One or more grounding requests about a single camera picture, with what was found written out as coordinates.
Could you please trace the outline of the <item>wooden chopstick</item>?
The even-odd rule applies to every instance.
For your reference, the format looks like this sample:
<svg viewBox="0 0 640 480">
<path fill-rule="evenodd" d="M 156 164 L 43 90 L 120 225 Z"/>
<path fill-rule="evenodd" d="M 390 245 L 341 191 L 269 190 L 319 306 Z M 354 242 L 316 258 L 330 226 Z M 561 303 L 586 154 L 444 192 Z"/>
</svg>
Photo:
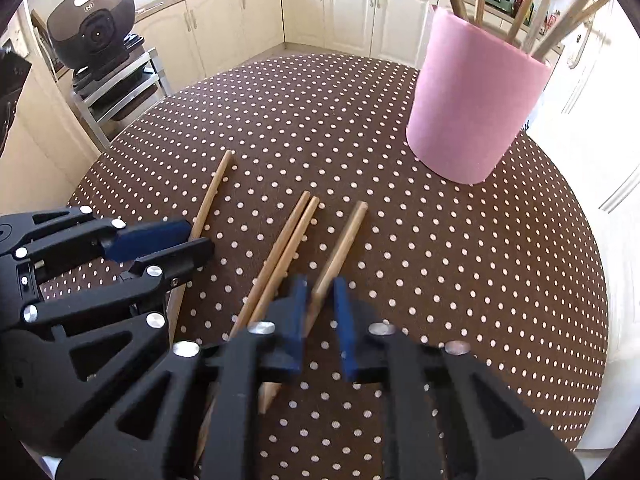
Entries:
<svg viewBox="0 0 640 480">
<path fill-rule="evenodd" d="M 240 330 L 242 330 L 250 317 L 252 316 L 262 293 L 265 290 L 265 287 L 273 274 L 273 270 L 279 262 L 286 244 L 290 240 L 294 229 L 297 226 L 300 218 L 302 218 L 302 214 L 307 206 L 307 203 L 310 200 L 310 193 L 308 191 L 304 191 L 300 194 L 297 203 L 292 209 L 290 215 L 285 221 L 285 224 L 280 231 L 276 241 L 273 243 L 270 253 L 262 265 L 262 270 L 260 270 L 257 275 L 256 281 L 252 288 L 250 289 L 250 293 L 248 294 L 246 301 L 243 304 L 243 307 L 234 322 L 231 332 L 229 334 L 229 338 L 234 337 Z"/>
<path fill-rule="evenodd" d="M 310 299 L 308 302 L 307 314 L 304 322 L 303 338 L 306 339 L 314 323 L 321 312 L 324 300 L 330 291 L 332 281 L 340 274 L 343 264 L 349 254 L 352 244 L 356 240 L 357 234 L 366 216 L 368 204 L 363 200 L 358 200 L 352 213 L 349 215 L 347 222 L 342 229 L 340 237 L 334 245 L 326 264 L 322 268 L 318 280 L 311 289 Z"/>
<path fill-rule="evenodd" d="M 232 156 L 233 152 L 231 150 L 226 151 L 224 153 L 224 156 L 222 156 L 222 159 L 214 173 L 213 179 L 210 181 L 206 194 L 201 202 L 201 206 L 200 208 L 198 208 L 198 214 L 196 215 L 195 220 L 192 224 L 190 240 L 196 240 L 202 235 L 210 208 L 212 208 L 219 185 L 224 178 L 224 173 L 226 172 L 230 162 L 232 161 Z M 175 338 L 180 309 L 185 292 L 186 285 L 180 285 L 179 287 L 174 288 L 169 294 L 167 304 L 167 321 L 170 342 L 173 342 Z"/>
<path fill-rule="evenodd" d="M 274 268 L 273 274 L 271 275 L 271 278 L 269 279 L 265 290 L 262 293 L 262 296 L 260 297 L 252 316 L 250 317 L 250 320 L 244 328 L 249 328 L 250 324 L 255 324 L 258 321 L 262 321 L 262 318 L 264 318 L 267 314 L 268 306 L 274 299 L 274 296 L 276 296 L 276 293 L 282 281 L 284 280 L 285 275 L 288 273 L 288 267 L 290 266 L 295 256 L 298 245 L 306 232 L 307 226 L 312 216 L 314 215 L 314 211 L 316 210 L 318 203 L 318 197 L 311 198 L 310 196 L 310 200 L 307 203 L 307 206 L 302 214 L 302 218 L 300 218 L 299 222 L 297 223 L 297 226 L 294 229 L 294 232 L 290 240 L 288 241 L 288 244 L 286 244 L 284 252 L 276 267 Z M 205 443 L 208 435 L 208 425 L 210 423 L 210 416 L 212 416 L 214 407 L 213 395 L 213 393 L 209 393 L 208 395 L 206 413 L 202 422 L 200 433 L 198 434 L 198 446 L 196 447 L 195 454 L 196 469 L 201 467 L 200 463 L 205 450 Z"/>
</svg>

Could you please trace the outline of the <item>cream kitchen cabinets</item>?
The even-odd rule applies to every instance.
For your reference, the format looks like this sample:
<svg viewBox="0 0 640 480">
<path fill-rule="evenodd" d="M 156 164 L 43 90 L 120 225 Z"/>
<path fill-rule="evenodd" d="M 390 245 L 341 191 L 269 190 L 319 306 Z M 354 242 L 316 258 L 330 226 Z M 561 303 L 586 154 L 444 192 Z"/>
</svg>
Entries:
<svg viewBox="0 0 640 480">
<path fill-rule="evenodd" d="M 165 0 L 134 31 L 181 90 L 285 46 L 422 66 L 427 20 L 449 0 Z"/>
</svg>

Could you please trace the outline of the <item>black round kitchen appliance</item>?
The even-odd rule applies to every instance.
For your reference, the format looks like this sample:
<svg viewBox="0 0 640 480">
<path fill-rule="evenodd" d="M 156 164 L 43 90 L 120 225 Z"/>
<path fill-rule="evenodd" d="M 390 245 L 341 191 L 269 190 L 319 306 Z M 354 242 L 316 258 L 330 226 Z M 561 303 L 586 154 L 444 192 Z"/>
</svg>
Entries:
<svg viewBox="0 0 640 480">
<path fill-rule="evenodd" d="M 50 13 L 47 31 L 66 67 L 99 72 L 126 60 L 135 16 L 134 0 L 63 0 Z"/>
</svg>

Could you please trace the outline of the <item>wooden chopstick on table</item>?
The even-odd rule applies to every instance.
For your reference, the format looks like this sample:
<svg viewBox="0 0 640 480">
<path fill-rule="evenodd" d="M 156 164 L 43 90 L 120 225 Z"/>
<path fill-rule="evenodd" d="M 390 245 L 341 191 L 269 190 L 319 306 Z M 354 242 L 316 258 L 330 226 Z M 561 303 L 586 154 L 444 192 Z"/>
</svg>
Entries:
<svg viewBox="0 0 640 480">
<path fill-rule="evenodd" d="M 297 203 L 292 209 L 290 215 L 285 221 L 285 224 L 280 231 L 276 241 L 273 243 L 270 253 L 262 265 L 262 270 L 260 270 L 257 275 L 256 281 L 252 288 L 250 289 L 250 293 L 248 294 L 246 301 L 243 304 L 243 307 L 234 322 L 231 332 L 229 334 L 229 338 L 234 337 L 240 330 L 242 330 L 250 317 L 252 316 L 262 293 L 265 290 L 265 287 L 273 274 L 273 270 L 279 262 L 286 244 L 290 240 L 294 229 L 297 226 L 300 218 L 302 218 L 302 214 L 307 206 L 307 203 L 310 200 L 310 193 L 308 191 L 304 191 L 300 194 Z"/>
<path fill-rule="evenodd" d="M 276 267 L 274 268 L 273 274 L 271 275 L 271 278 L 269 279 L 265 290 L 262 293 L 262 296 L 260 297 L 252 316 L 250 317 L 250 320 L 244 328 L 249 328 L 250 324 L 255 324 L 258 321 L 262 321 L 262 318 L 264 318 L 267 314 L 268 306 L 274 299 L 274 296 L 276 296 L 276 293 L 282 281 L 284 280 L 285 275 L 288 273 L 288 267 L 290 266 L 295 256 L 298 245 L 306 232 L 307 226 L 312 216 L 314 215 L 314 211 L 316 210 L 318 203 L 318 197 L 311 198 L 310 196 L 310 200 L 307 203 L 307 206 L 302 214 L 302 218 L 300 218 L 299 222 L 297 223 L 297 226 L 294 229 L 294 232 L 290 240 L 288 241 L 288 244 L 286 244 L 284 252 Z M 208 425 L 210 423 L 210 416 L 212 416 L 214 407 L 213 395 L 213 393 L 209 393 L 208 395 L 206 413 L 202 422 L 200 433 L 198 434 L 198 446 L 196 447 L 195 454 L 196 469 L 201 467 L 200 463 L 205 450 L 205 443 L 208 435 Z"/>
<path fill-rule="evenodd" d="M 368 204 L 363 200 L 358 200 L 352 213 L 349 215 L 347 222 L 342 229 L 340 237 L 334 245 L 326 264 L 322 268 L 318 280 L 311 289 L 310 299 L 308 302 L 307 314 L 304 322 L 303 338 L 306 339 L 314 323 L 321 312 L 324 300 L 330 291 L 332 281 L 340 274 L 343 264 L 349 254 L 352 244 L 356 240 L 357 234 L 366 216 Z"/>
</svg>

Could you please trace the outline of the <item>metal shelf rack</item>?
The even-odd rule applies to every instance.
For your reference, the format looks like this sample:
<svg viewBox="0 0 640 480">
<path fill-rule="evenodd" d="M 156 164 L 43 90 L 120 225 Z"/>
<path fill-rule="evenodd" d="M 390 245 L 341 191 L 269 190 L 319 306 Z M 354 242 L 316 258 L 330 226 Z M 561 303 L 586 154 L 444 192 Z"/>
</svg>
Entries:
<svg viewBox="0 0 640 480">
<path fill-rule="evenodd" d="M 111 63 L 101 79 L 88 67 L 73 73 L 70 104 L 102 152 L 126 125 L 174 93 L 155 48 L 147 49 L 134 32 L 125 37 L 124 46 L 128 58 Z"/>
</svg>

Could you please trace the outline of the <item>brown polka dot tablecloth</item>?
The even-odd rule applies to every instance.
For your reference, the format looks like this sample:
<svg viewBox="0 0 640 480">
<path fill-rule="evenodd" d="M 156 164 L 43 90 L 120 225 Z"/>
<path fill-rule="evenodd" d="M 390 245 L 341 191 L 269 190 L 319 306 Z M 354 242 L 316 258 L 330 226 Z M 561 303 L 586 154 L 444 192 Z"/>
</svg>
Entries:
<svg viewBox="0 0 640 480">
<path fill-rule="evenodd" d="M 480 183 L 454 183 L 408 147 L 418 72 L 350 55 L 268 58 L 177 92 L 137 119 L 68 200 L 129 223 L 194 219 L 215 255 L 186 286 L 177 335 L 226 341 L 285 220 L 318 200 L 290 272 L 315 281 L 358 203 L 341 268 L 350 296 L 419 344 L 465 342 L 573 452 L 608 346 L 600 252 L 572 189 L 519 133 Z"/>
</svg>

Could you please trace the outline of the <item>pink cylindrical utensil holder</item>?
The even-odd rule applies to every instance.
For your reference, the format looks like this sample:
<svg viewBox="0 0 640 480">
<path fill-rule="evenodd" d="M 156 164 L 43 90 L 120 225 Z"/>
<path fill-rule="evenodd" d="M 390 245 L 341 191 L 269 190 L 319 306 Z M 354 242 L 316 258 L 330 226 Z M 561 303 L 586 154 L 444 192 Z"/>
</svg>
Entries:
<svg viewBox="0 0 640 480">
<path fill-rule="evenodd" d="M 437 8 L 409 114 L 409 148 L 447 180 L 483 182 L 524 126 L 550 74 L 543 62 Z"/>
</svg>

